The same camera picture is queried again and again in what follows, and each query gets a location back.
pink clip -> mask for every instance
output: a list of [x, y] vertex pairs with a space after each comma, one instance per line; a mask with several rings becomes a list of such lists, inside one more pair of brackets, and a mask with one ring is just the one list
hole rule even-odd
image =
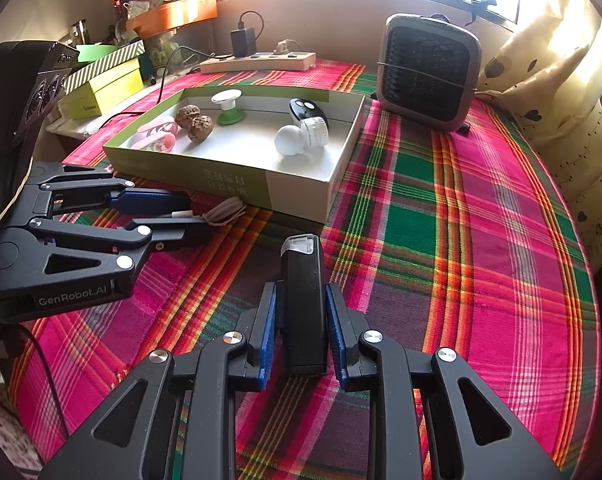
[[149, 152], [168, 153], [174, 148], [177, 138], [170, 132], [158, 131], [132, 145], [133, 150], [148, 150]]
[[138, 134], [146, 134], [148, 137], [158, 132], [168, 132], [175, 135], [178, 132], [178, 124], [174, 119], [157, 117], [149, 123], [140, 126], [136, 132]]

plaid tablecloth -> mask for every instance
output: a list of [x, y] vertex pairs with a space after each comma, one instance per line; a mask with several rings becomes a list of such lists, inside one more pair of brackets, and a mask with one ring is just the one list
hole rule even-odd
[[[196, 74], [164, 95], [230, 83], [371, 92], [375, 78], [363, 68], [321, 61], [305, 73]], [[156, 97], [132, 108], [147, 110]], [[131, 120], [112, 121], [67, 161], [108, 165], [101, 145]], [[600, 373], [588, 266], [556, 188], [512, 123], [479, 101], [468, 120], [468, 136], [440, 134], [375, 102], [325, 226], [249, 207], [203, 247], [154, 254], [133, 298], [38, 321], [70, 430], [148, 352], [187, 352], [231, 329], [258, 305], [263, 283], [278, 278], [284, 239], [316, 232], [350, 307], [409, 348], [456, 348], [568, 478], [588, 438]], [[192, 198], [197, 212], [220, 201]], [[127, 219], [104, 211], [70, 220]], [[49, 458], [62, 437], [31, 349], [10, 390]], [[267, 390], [238, 400], [241, 478], [365, 478], [367, 404], [366, 394], [339, 390], [334, 374], [286, 380], [275, 358]], [[423, 423], [420, 434], [429, 478]]]

power strip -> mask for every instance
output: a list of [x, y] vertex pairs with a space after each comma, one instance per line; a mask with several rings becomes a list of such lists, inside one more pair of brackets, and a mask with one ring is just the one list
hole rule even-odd
[[207, 59], [202, 62], [201, 73], [241, 72], [242, 70], [297, 70], [304, 72], [316, 65], [315, 52], [257, 52], [249, 57], [228, 57], [227, 59]]

white wall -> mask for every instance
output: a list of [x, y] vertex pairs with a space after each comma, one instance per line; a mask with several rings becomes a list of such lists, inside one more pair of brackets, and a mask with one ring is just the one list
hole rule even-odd
[[[236, 29], [244, 10], [256, 10], [266, 20], [258, 40], [261, 51], [273, 50], [277, 42], [289, 38], [322, 59], [356, 62], [370, 68], [379, 59], [385, 21], [396, 12], [424, 16], [440, 12], [462, 27], [471, 21], [469, 13], [429, 0], [220, 0], [219, 17], [213, 25], [217, 53], [232, 52], [230, 31]], [[246, 16], [245, 23], [258, 33], [257, 16]], [[482, 67], [512, 34], [482, 18], [467, 28], [481, 42]]]
[[0, 43], [60, 40], [83, 18], [92, 41], [103, 40], [114, 23], [110, 0], [10, 0], [0, 14]]

heater grille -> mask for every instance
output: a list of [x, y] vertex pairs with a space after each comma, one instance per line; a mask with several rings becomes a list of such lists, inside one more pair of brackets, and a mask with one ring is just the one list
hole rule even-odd
[[452, 121], [459, 113], [470, 57], [460, 41], [426, 30], [394, 27], [387, 38], [383, 95], [394, 105]]

